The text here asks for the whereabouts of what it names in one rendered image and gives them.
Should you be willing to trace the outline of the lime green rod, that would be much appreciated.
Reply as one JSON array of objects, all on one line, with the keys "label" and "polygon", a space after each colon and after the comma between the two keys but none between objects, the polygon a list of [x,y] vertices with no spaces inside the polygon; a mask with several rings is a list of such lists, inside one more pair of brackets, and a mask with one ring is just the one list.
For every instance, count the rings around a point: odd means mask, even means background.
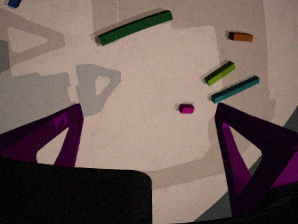
[{"label": "lime green rod", "polygon": [[215,82],[217,82],[218,80],[220,80],[221,78],[229,74],[234,69],[235,69],[235,64],[229,61],[223,66],[221,66],[220,68],[218,68],[217,70],[215,70],[214,72],[212,72],[211,74],[209,74],[208,76],[206,76],[204,78],[205,82],[207,85],[211,86],[212,84],[214,84]]}]

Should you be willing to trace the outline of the small magenta block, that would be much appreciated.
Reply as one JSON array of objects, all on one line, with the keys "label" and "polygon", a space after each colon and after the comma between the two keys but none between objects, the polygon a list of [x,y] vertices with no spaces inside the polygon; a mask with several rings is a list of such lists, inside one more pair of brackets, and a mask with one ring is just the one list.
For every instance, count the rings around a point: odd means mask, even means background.
[{"label": "small magenta block", "polygon": [[192,104],[180,104],[179,111],[181,114],[193,114],[195,107]]}]

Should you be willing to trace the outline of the turquoise rod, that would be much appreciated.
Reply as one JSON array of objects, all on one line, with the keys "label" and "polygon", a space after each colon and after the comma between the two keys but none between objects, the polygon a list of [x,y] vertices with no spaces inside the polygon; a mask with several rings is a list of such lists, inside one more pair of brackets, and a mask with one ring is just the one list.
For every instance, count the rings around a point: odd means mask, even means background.
[{"label": "turquoise rod", "polygon": [[231,86],[225,90],[222,90],[216,94],[211,95],[211,101],[216,104],[226,98],[229,98],[243,90],[246,90],[256,84],[259,83],[260,78],[257,76],[254,76],[252,78],[249,78],[243,82],[240,82],[234,86]]}]

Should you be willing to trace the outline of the orange rod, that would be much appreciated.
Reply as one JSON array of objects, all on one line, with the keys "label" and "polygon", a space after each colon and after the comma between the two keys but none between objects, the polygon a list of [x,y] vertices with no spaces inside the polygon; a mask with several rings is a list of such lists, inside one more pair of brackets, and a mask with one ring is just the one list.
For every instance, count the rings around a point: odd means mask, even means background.
[{"label": "orange rod", "polygon": [[230,32],[229,33],[229,39],[231,39],[233,41],[252,42],[253,35],[247,34],[247,33]]}]

